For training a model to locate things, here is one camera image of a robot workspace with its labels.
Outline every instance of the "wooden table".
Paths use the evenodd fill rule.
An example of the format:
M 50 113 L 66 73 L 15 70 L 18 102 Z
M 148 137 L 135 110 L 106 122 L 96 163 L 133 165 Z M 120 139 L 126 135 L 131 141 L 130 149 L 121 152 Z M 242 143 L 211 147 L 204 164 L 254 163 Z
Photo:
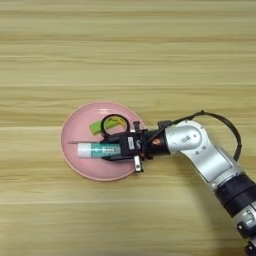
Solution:
M 149 127 L 206 109 L 243 136 L 256 179 L 256 1 L 0 1 L 0 255 L 243 255 L 231 219 L 182 156 L 110 183 L 72 171 L 66 117 L 122 103 Z M 219 122 L 200 118 L 233 154 Z

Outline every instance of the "robotic arm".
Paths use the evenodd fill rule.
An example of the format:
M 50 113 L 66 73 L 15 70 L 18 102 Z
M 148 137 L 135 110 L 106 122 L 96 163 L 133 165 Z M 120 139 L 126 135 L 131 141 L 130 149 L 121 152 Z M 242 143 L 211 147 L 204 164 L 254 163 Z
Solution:
M 234 157 L 214 145 L 205 128 L 193 121 L 196 116 L 210 115 L 225 123 L 237 138 Z M 245 174 L 237 160 L 241 153 L 241 137 L 235 126 L 226 118 L 204 111 L 176 121 L 159 122 L 158 130 L 140 130 L 139 123 L 126 132 L 109 135 L 104 129 L 101 143 L 118 143 L 121 155 L 108 156 L 108 161 L 134 160 L 135 171 L 141 172 L 141 160 L 153 159 L 155 155 L 180 152 L 186 155 L 204 182 L 213 191 L 233 220 L 243 238 L 249 239 L 245 248 L 248 256 L 256 256 L 256 184 Z
M 165 129 L 170 152 L 181 152 L 194 164 L 233 219 L 243 238 L 250 238 L 246 253 L 256 255 L 256 185 L 223 149 L 214 146 L 205 129 L 183 121 Z

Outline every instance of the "black cable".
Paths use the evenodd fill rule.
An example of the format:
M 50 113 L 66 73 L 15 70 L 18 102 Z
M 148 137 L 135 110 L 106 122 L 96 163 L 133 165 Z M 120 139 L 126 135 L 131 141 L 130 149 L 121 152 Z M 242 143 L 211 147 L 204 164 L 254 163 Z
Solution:
M 205 112 L 204 110 L 202 110 L 200 112 L 196 112 L 193 115 L 189 115 L 189 116 L 177 119 L 175 121 L 172 121 L 172 124 L 178 124 L 185 120 L 193 120 L 195 117 L 198 117 L 198 116 L 214 117 L 214 118 L 218 119 L 219 121 L 221 121 L 222 123 L 224 123 L 232 131 L 232 133 L 234 134 L 234 136 L 237 140 L 237 147 L 236 147 L 236 151 L 235 151 L 233 158 L 235 161 L 238 161 L 238 159 L 241 155 L 241 151 L 242 151 L 241 135 L 240 135 L 239 131 L 237 130 L 237 128 L 235 127 L 235 125 L 230 120 L 228 120 L 226 117 L 218 115 L 218 114 L 210 113 L 210 112 Z M 159 129 L 151 138 L 149 138 L 147 140 L 147 143 L 152 142 L 157 136 L 159 136 L 165 130 L 165 128 L 166 127 L 162 127 L 161 129 Z

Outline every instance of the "pink bowl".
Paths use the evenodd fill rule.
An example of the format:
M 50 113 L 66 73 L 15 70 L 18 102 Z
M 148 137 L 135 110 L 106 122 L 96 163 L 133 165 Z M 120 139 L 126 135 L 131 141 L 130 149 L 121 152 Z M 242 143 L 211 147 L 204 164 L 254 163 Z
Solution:
M 142 119 L 131 109 L 112 102 L 95 102 L 77 109 L 64 123 L 61 132 L 61 148 L 68 165 L 79 174 L 98 181 L 111 181 L 128 176 L 134 171 L 134 163 L 113 163 L 102 159 L 81 159 L 77 156 L 77 144 L 69 141 L 100 141 L 102 136 L 94 136 L 89 125 L 102 120 L 110 114 L 120 114 L 133 124 L 140 121 L 141 128 L 145 125 Z M 115 132 L 122 127 L 113 128 Z

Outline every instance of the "wood grain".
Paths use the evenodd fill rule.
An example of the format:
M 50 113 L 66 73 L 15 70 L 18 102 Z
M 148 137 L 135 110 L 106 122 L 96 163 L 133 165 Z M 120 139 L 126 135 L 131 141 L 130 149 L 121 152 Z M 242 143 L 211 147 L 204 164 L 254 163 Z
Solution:
M 255 25 L 255 0 L 0 1 L 0 255 L 243 255 L 184 157 L 93 182 L 65 164 L 59 137 L 95 100 L 149 127 L 204 108 L 237 124 L 256 180 Z M 225 127 L 199 121 L 233 153 Z

